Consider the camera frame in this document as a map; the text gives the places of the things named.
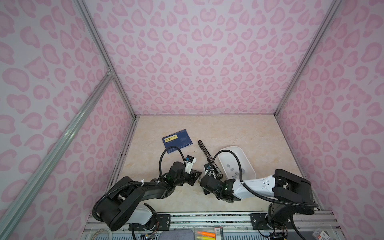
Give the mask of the black long stapler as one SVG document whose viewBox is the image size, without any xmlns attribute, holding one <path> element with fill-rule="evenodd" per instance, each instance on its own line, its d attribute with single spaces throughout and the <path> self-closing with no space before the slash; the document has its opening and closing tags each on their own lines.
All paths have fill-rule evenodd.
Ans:
<svg viewBox="0 0 384 240">
<path fill-rule="evenodd" d="M 211 164 L 213 161 L 213 157 L 211 156 L 211 154 L 209 153 L 209 151 L 207 150 L 207 148 L 205 147 L 205 145 L 203 144 L 203 142 L 201 140 L 198 140 L 198 145 L 199 145 L 200 149 L 203 151 L 203 153 L 206 155 L 208 163 Z M 223 173 L 221 172 L 221 170 L 219 169 L 219 167 L 217 166 L 216 163 L 213 163 L 212 170 L 213 170 L 214 176 L 218 180 L 223 178 Z"/>
</svg>

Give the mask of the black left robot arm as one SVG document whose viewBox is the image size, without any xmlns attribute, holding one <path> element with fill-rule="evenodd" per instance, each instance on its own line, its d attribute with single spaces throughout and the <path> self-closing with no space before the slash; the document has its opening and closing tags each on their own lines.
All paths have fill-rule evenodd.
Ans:
<svg viewBox="0 0 384 240">
<path fill-rule="evenodd" d="M 174 162 L 167 173 L 162 173 L 163 157 L 167 150 L 177 150 L 181 162 Z M 132 230 L 137 226 L 144 230 L 152 230 L 159 226 L 158 213 L 143 201 L 165 199 L 174 193 L 177 187 L 184 184 L 193 186 L 202 172 L 194 170 L 196 158 L 184 156 L 176 146 L 167 148 L 159 160 L 159 177 L 149 182 L 134 181 L 129 177 L 120 179 L 94 204 L 92 216 L 95 220 L 105 223 L 114 232 L 129 224 Z"/>
</svg>

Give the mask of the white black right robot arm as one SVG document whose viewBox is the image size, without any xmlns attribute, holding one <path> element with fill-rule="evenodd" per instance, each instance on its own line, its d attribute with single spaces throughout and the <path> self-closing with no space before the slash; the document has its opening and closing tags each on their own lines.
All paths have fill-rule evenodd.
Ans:
<svg viewBox="0 0 384 240">
<path fill-rule="evenodd" d="M 216 156 L 211 156 L 205 146 L 201 147 L 207 157 L 205 176 L 200 185 L 204 193 L 213 194 L 220 201 L 233 203 L 246 198 L 257 197 L 269 202 L 268 212 L 263 220 L 254 224 L 272 230 L 263 238 L 268 240 L 285 240 L 288 237 L 290 223 L 297 235 L 304 239 L 294 223 L 296 213 L 313 215 L 318 205 L 315 203 L 311 182 L 282 169 L 276 169 L 273 175 L 261 179 L 244 180 L 243 173 L 222 181 L 223 174 L 217 167 Z"/>
</svg>

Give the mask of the white plastic tray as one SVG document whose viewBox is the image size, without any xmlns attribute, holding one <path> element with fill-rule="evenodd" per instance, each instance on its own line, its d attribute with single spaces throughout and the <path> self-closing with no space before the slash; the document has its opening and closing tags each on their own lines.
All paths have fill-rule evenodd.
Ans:
<svg viewBox="0 0 384 240">
<path fill-rule="evenodd" d="M 248 160 L 244 151 L 240 147 L 231 146 L 231 147 L 224 148 L 223 150 L 231 151 L 237 156 L 237 158 L 240 161 L 240 165 L 242 167 L 243 180 L 254 180 L 257 178 L 254 168 L 252 167 L 250 161 Z M 220 153 L 218 155 L 218 159 L 223 167 L 227 180 L 239 178 L 240 176 L 239 165 L 233 154 L 228 152 Z"/>
</svg>

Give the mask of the blue book yellow label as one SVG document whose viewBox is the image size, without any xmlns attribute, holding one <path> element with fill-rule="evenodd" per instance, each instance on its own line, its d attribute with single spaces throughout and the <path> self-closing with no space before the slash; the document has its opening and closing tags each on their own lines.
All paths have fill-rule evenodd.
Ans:
<svg viewBox="0 0 384 240">
<path fill-rule="evenodd" d="M 165 136 L 162 141 L 166 149 L 172 146 L 182 149 L 193 144 L 186 129 Z"/>
</svg>

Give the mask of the orange marker pen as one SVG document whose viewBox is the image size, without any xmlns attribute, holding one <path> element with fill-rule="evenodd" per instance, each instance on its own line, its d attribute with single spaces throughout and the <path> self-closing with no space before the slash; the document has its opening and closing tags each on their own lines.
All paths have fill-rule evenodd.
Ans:
<svg viewBox="0 0 384 240">
<path fill-rule="evenodd" d="M 201 237 L 214 238 L 214 239 L 216 238 L 216 234 L 211 232 L 197 231 L 197 234 Z"/>
</svg>

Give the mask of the yellow marker pen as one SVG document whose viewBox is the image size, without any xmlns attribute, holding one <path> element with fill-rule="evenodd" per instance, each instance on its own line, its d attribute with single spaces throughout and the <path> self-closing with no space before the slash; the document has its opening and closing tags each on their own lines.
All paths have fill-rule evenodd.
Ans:
<svg viewBox="0 0 384 240">
<path fill-rule="evenodd" d="M 216 240 L 216 238 L 205 237 L 205 236 L 197 236 L 197 240 Z"/>
</svg>

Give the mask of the grey foam pad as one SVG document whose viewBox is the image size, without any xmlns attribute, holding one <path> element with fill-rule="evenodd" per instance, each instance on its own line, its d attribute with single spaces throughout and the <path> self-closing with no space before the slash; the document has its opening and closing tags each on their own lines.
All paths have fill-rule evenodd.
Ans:
<svg viewBox="0 0 384 240">
<path fill-rule="evenodd" d="M 192 230 L 164 231 L 159 240 L 195 240 L 195 233 Z"/>
</svg>

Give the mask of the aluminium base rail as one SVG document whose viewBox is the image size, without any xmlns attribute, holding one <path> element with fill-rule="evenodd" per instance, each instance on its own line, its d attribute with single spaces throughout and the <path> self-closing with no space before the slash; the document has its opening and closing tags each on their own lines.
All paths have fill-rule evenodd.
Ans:
<svg viewBox="0 0 384 240">
<path fill-rule="evenodd" d="M 330 211 L 313 215 L 295 214 L 280 227 L 269 227 L 266 212 L 164 212 L 149 230 L 125 224 L 112 232 L 107 225 L 90 217 L 82 240 L 157 240 L 162 232 L 191 230 L 197 239 L 200 232 L 213 233 L 222 228 L 225 240 L 267 240 L 272 235 L 288 240 L 344 240 L 341 225 Z"/>
</svg>

